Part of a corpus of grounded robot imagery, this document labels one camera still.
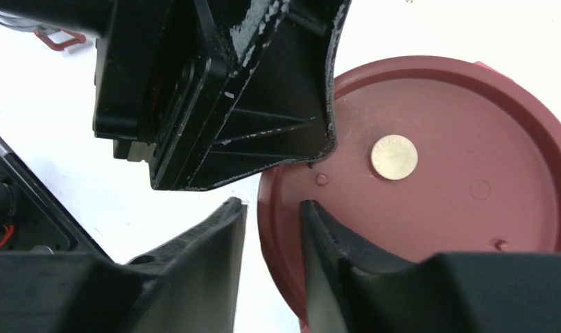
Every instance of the red clip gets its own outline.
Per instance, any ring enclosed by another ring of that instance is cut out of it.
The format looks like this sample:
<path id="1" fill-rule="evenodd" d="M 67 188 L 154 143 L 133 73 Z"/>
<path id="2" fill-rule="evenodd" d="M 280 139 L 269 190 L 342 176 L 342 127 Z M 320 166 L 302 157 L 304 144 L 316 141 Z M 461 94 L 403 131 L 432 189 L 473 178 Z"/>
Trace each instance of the red clip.
<path id="1" fill-rule="evenodd" d="M 84 36 L 81 33 L 73 33 L 71 31 L 67 31 L 64 29 L 61 29 L 61 31 L 64 31 L 65 33 L 67 33 L 68 35 L 74 38 L 71 38 L 65 42 L 55 43 L 53 40 L 49 38 L 48 35 L 42 33 L 40 29 L 36 29 L 35 31 L 33 31 L 33 33 L 37 36 L 37 38 L 41 39 L 41 41 L 45 43 L 45 45 L 47 45 L 50 49 L 54 51 L 64 51 L 69 46 L 86 43 L 86 36 Z"/>

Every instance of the white surface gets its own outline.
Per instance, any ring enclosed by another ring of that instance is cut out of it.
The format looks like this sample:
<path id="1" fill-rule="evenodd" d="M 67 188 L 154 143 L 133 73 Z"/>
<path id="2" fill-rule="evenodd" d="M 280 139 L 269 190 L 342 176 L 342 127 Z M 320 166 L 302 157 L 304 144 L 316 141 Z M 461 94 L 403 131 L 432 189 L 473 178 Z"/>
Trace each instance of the white surface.
<path id="1" fill-rule="evenodd" d="M 336 75 L 414 54 L 480 60 L 561 120 L 561 0 L 354 0 Z M 0 135 L 116 262 L 184 232 L 229 196 L 242 198 L 250 209 L 236 332 L 298 332 L 261 258 L 258 177 L 208 193 L 152 191 L 145 164 L 113 160 L 112 143 L 94 138 L 95 60 L 91 49 L 55 53 L 0 27 Z"/>

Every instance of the red circular disc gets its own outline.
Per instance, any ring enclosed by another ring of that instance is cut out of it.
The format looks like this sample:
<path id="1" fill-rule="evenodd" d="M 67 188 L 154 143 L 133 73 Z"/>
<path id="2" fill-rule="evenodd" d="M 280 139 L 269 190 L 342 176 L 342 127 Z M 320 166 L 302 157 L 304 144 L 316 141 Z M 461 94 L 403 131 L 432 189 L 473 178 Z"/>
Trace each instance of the red circular disc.
<path id="1" fill-rule="evenodd" d="M 310 169 L 264 172 L 262 252 L 287 303 L 306 321 L 299 202 L 400 257 L 437 252 L 561 251 L 561 125 L 535 97 L 490 69 L 448 58 L 373 62 L 336 79 L 338 148 Z M 372 147 L 402 135 L 418 163 L 379 176 Z"/>

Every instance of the circular marking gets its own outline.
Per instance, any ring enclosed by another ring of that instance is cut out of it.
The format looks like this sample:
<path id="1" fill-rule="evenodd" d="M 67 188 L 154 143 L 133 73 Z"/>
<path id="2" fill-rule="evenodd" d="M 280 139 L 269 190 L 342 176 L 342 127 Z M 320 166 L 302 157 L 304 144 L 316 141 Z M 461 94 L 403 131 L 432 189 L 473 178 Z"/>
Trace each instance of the circular marking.
<path id="1" fill-rule="evenodd" d="M 470 185 L 470 195 L 472 198 L 484 200 L 490 195 L 492 188 L 486 180 L 475 180 Z"/>
<path id="2" fill-rule="evenodd" d="M 370 161 L 374 170 L 386 179 L 401 180 L 417 167 L 415 145 L 402 135 L 387 135 L 374 144 Z"/>

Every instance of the black plastic bracket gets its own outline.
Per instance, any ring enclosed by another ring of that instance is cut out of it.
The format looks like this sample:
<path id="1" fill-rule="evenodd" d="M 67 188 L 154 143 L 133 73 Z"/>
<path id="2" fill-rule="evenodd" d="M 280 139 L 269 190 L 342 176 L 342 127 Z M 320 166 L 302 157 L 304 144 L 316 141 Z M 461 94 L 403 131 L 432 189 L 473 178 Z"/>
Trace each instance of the black plastic bracket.
<path id="1" fill-rule="evenodd" d="M 87 253 L 0 253 L 0 333 L 233 331 L 246 206 L 120 266 Z"/>
<path id="2" fill-rule="evenodd" d="M 115 158 L 150 160 L 154 189 L 204 191 L 335 149 L 349 3 L 0 0 L 0 10 L 97 35 L 96 136 L 114 140 Z"/>
<path id="3" fill-rule="evenodd" d="M 107 257 L 55 196 L 0 137 L 0 182 L 12 189 L 12 216 L 0 224 L 15 232 L 0 251 L 30 251 L 45 246 L 55 252 L 86 251 Z"/>
<path id="4" fill-rule="evenodd" d="M 301 204 L 312 333 L 561 332 L 561 254 L 443 253 L 413 264 Z"/>

